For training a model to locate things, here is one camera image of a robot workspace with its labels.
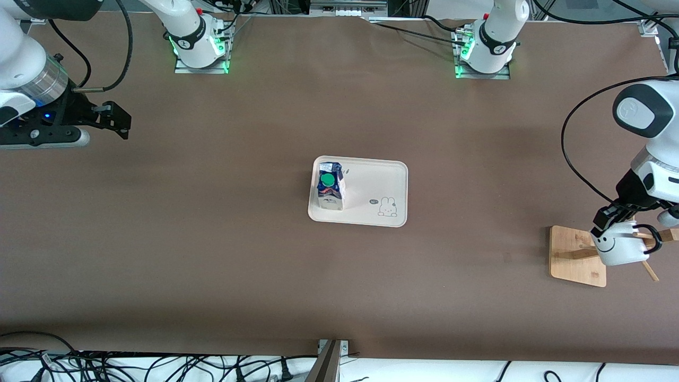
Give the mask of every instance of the brown table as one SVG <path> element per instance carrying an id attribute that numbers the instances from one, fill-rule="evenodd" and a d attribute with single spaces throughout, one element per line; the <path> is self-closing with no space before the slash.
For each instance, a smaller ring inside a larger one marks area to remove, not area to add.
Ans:
<path id="1" fill-rule="evenodd" d="M 650 260 L 659 283 L 639 264 L 604 289 L 547 272 L 547 227 L 589 229 L 604 205 L 561 157 L 564 117 L 663 73 L 636 25 L 527 24 L 512 80 L 490 82 L 457 80 L 445 43 L 358 18 L 257 18 L 229 75 L 175 75 L 158 19 L 132 21 L 128 77 L 90 96 L 132 114 L 129 141 L 90 129 L 87 148 L 0 152 L 3 330 L 83 349 L 294 354 L 337 337 L 365 357 L 676 362 L 676 248 Z M 120 15 L 59 25 L 90 84 L 112 82 Z M 80 78 L 49 28 L 33 35 Z M 644 143 L 614 124 L 615 95 L 568 133 L 609 194 Z M 406 163 L 406 225 L 313 222 L 323 154 Z"/>

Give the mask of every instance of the wooden base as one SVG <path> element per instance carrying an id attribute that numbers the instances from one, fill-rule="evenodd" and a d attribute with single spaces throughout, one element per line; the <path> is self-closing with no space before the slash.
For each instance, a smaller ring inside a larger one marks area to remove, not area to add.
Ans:
<path id="1" fill-rule="evenodd" d="M 587 231 L 550 227 L 549 274 L 557 279 L 605 287 L 606 266 L 596 255 L 596 250 L 594 254 L 589 253 L 593 245 Z"/>

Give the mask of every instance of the mug handle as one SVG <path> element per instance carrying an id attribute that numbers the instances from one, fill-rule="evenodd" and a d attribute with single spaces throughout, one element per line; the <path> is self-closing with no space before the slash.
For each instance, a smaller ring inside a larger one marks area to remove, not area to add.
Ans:
<path id="1" fill-rule="evenodd" d="M 651 226 L 650 224 L 637 224 L 635 226 L 632 226 L 632 228 L 647 229 L 650 232 L 650 235 L 653 236 L 653 240 L 655 240 L 655 245 L 653 246 L 653 248 L 649 249 L 648 251 L 644 251 L 644 255 L 652 254 L 653 252 L 663 247 L 663 239 L 660 238 L 660 233 L 658 233 L 658 230 L 655 229 L 654 226 Z"/>

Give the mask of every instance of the wooden peg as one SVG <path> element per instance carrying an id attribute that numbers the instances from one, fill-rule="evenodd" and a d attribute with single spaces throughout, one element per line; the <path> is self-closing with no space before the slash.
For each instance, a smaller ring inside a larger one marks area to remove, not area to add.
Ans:
<path id="1" fill-rule="evenodd" d="M 653 279 L 653 281 L 656 281 L 656 282 L 660 281 L 660 279 L 655 274 L 655 272 L 653 272 L 653 268 L 651 268 L 650 265 L 648 265 L 648 263 L 645 260 L 642 261 L 641 263 L 644 265 L 646 272 L 648 272 L 648 274 L 650 275 L 650 278 Z"/>

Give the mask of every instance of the green bottle cap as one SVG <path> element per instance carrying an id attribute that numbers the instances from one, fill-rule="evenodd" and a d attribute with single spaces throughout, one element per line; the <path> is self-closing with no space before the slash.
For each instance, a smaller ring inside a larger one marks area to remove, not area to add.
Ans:
<path id="1" fill-rule="evenodd" d="M 320 176 L 320 181 L 326 187 L 332 187 L 335 184 L 335 176 L 332 174 L 323 174 Z"/>

